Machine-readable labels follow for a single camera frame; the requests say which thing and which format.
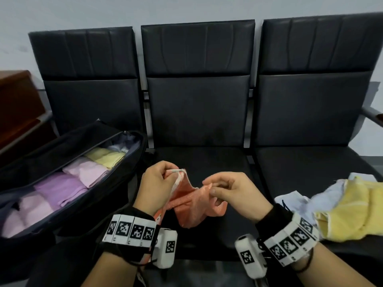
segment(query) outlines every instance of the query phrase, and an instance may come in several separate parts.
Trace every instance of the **chair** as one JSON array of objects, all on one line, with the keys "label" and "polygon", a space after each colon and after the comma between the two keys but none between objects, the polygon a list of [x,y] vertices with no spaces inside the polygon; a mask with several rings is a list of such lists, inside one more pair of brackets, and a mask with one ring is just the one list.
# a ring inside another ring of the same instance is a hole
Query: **chair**
[{"label": "chair", "polygon": [[144,130],[132,27],[31,32],[29,38],[60,134],[96,119]]},{"label": "chair", "polygon": [[[251,147],[270,199],[311,197],[351,172],[383,181],[347,146],[382,43],[382,13],[264,21]],[[329,248],[382,263],[382,241]]]},{"label": "chair", "polygon": [[[188,171],[192,185],[219,171],[251,171],[243,153],[254,20],[141,26],[154,147],[158,160]],[[236,257],[234,241],[257,234],[228,207],[191,229],[174,211],[162,225],[178,231],[177,258]]]}]

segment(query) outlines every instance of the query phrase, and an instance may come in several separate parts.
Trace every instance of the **orange towel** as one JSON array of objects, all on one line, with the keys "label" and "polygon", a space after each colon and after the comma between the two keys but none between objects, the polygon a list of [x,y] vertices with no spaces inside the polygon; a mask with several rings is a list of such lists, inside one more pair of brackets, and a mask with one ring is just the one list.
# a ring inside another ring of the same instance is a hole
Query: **orange towel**
[{"label": "orange towel", "polygon": [[211,184],[194,188],[189,181],[185,169],[166,170],[165,178],[173,172],[178,172],[178,178],[172,188],[170,201],[165,205],[162,213],[174,208],[178,222],[183,228],[198,226],[207,216],[221,217],[227,209],[227,202],[215,206],[217,198],[209,194]]}]

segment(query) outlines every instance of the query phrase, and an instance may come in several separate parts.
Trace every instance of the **person's right hand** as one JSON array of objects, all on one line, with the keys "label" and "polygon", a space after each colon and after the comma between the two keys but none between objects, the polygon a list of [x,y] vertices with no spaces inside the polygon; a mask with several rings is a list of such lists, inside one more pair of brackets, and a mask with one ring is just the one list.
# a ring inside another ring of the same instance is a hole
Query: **person's right hand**
[{"label": "person's right hand", "polygon": [[273,208],[272,204],[242,172],[219,172],[206,178],[204,185],[213,183],[210,194],[227,201],[242,216],[260,221]]}]

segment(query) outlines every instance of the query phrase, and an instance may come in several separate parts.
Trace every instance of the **yellow towel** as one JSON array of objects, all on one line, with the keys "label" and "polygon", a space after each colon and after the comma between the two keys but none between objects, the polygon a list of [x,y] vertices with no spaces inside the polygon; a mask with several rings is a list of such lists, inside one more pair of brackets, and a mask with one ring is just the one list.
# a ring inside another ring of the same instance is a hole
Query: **yellow towel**
[{"label": "yellow towel", "polygon": [[315,212],[323,238],[343,242],[366,235],[383,235],[383,183],[347,180],[339,204],[329,212]]},{"label": "yellow towel", "polygon": [[109,170],[112,169],[116,164],[125,156],[124,152],[115,152],[105,148],[94,148],[85,154],[86,157],[104,165]]}]

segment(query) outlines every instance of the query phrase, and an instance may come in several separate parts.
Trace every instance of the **wall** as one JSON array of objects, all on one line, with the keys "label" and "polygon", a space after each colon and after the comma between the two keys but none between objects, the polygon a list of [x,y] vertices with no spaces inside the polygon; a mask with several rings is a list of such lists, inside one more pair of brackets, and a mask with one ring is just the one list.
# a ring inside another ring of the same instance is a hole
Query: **wall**
[{"label": "wall", "polygon": [[[39,30],[133,26],[144,76],[140,25],[263,19],[383,11],[383,0],[1,0],[0,69],[28,69],[43,87],[27,33]],[[383,80],[383,58],[372,81]],[[383,112],[383,89],[372,106]],[[360,155],[383,156],[383,129],[366,120],[350,146]]]}]

